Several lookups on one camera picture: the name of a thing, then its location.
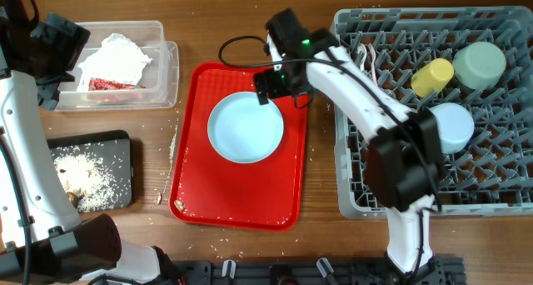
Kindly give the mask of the white plastic spoon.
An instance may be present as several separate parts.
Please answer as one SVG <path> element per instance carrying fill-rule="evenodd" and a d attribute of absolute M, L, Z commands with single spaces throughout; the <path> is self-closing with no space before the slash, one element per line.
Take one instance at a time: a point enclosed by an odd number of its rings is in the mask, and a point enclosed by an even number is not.
<path fill-rule="evenodd" d="M 359 43 L 356 50 L 359 67 L 362 71 L 364 71 L 367 57 L 367 49 L 363 43 Z"/>

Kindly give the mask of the yellow plastic cup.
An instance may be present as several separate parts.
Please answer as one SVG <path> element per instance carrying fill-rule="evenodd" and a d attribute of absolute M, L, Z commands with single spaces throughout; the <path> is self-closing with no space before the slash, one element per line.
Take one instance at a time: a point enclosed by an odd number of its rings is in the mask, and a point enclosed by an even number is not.
<path fill-rule="evenodd" d="M 418 97 L 425 98 L 432 91 L 439 93 L 450 82 L 454 73 L 451 62 L 437 58 L 412 76 L 411 88 Z"/>

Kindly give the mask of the pale green bowl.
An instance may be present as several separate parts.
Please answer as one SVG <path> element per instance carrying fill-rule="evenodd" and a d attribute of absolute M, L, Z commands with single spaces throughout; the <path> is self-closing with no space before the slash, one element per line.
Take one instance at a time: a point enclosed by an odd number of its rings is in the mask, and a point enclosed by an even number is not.
<path fill-rule="evenodd" d="M 452 65 L 456 78 L 467 88 L 493 88 L 506 69 L 505 54 L 493 43 L 474 42 L 459 50 Z"/>

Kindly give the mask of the red strawberry snack wrapper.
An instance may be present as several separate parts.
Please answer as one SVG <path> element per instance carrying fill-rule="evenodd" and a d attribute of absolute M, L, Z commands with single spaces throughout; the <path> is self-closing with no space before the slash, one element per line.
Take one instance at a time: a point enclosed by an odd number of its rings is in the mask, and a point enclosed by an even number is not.
<path fill-rule="evenodd" d="M 114 81 L 108 81 L 101 78 L 91 78 L 88 90 L 89 91 L 111 91 L 111 90 L 130 90 L 130 89 L 144 89 L 143 85 L 126 84 Z"/>

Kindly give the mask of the light blue plate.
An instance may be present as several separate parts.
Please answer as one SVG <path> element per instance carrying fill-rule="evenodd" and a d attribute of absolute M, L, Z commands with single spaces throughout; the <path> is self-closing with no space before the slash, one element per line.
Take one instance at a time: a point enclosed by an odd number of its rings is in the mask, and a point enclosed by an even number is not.
<path fill-rule="evenodd" d="M 261 105 L 253 92 L 236 92 L 223 98 L 207 122 L 207 136 L 214 150 L 238 164 L 258 163 L 281 143 L 284 121 L 278 106 Z"/>

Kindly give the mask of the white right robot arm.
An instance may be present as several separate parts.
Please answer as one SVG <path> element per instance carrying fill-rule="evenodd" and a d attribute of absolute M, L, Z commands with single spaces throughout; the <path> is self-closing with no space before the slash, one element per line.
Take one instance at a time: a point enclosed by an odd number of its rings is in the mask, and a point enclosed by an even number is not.
<path fill-rule="evenodd" d="M 255 77 L 260 103 L 313 90 L 334 102 L 366 142 L 364 181 L 386 209 L 389 261 L 409 278 L 426 270 L 429 214 L 440 204 L 444 171 L 435 116 L 386 94 L 328 30 L 308 32 L 290 8 L 268 20 L 266 31 L 272 61 Z"/>

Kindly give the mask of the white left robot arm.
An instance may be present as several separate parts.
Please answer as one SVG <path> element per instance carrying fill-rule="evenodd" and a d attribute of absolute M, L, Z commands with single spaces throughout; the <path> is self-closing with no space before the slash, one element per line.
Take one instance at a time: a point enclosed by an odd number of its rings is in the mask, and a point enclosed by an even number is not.
<path fill-rule="evenodd" d="M 82 221 L 67 198 L 42 130 L 39 108 L 57 100 L 89 31 L 50 14 L 1 20 L 1 278 L 21 284 L 158 284 L 170 261 L 158 247 L 121 240 L 102 214 Z"/>

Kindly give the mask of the white plastic fork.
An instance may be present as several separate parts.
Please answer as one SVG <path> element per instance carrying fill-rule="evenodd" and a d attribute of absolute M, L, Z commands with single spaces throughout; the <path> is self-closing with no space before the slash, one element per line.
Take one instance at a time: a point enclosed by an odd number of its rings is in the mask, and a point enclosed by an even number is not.
<path fill-rule="evenodd" d="M 377 58 L 376 50 L 374 49 L 373 45 L 370 44 L 370 43 L 367 44 L 367 47 L 368 47 L 368 51 L 371 54 L 371 77 L 372 77 L 372 81 L 378 87 L 377 76 L 376 76 L 376 58 Z"/>

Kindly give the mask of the light blue bowl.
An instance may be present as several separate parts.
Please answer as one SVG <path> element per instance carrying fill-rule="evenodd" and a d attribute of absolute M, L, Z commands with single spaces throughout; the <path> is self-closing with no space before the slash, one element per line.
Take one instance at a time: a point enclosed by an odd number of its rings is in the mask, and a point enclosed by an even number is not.
<path fill-rule="evenodd" d="M 445 102 L 429 110 L 436 118 L 441 151 L 444 154 L 457 153 L 470 141 L 474 133 L 474 120 L 461 105 Z"/>

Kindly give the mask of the food scraps and rice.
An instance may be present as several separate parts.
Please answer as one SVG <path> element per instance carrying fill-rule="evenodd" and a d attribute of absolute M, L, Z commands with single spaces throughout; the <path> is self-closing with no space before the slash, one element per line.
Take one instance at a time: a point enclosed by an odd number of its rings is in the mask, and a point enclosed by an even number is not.
<path fill-rule="evenodd" d="M 75 208 L 89 213 L 121 207 L 125 189 L 116 168 L 95 153 L 60 154 L 54 159 L 57 175 L 67 195 L 77 198 Z"/>

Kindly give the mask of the white napkin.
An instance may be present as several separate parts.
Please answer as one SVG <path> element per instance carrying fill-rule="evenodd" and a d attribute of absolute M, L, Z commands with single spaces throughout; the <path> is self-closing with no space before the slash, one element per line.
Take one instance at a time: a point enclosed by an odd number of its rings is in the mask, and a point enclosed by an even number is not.
<path fill-rule="evenodd" d="M 112 33 L 102 46 L 77 66 L 82 70 L 77 90 L 88 92 L 91 78 L 140 85 L 144 68 L 152 62 L 131 39 Z"/>

